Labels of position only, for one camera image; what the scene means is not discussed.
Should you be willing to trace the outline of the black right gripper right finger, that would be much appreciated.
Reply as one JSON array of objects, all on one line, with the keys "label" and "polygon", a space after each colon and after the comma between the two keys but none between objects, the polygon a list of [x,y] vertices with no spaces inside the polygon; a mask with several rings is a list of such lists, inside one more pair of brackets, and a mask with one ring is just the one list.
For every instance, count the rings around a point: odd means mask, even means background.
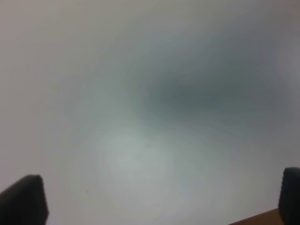
[{"label": "black right gripper right finger", "polygon": [[300,169],[284,169],[278,210],[284,225],[300,225]]}]

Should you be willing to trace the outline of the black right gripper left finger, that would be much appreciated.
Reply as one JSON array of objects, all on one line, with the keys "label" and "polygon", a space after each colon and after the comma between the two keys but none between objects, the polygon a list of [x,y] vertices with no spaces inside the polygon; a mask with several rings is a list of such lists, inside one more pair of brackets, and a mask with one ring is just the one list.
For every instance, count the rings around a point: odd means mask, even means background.
[{"label": "black right gripper left finger", "polygon": [[40,175],[27,175],[0,193],[2,225],[46,225],[48,216]]}]

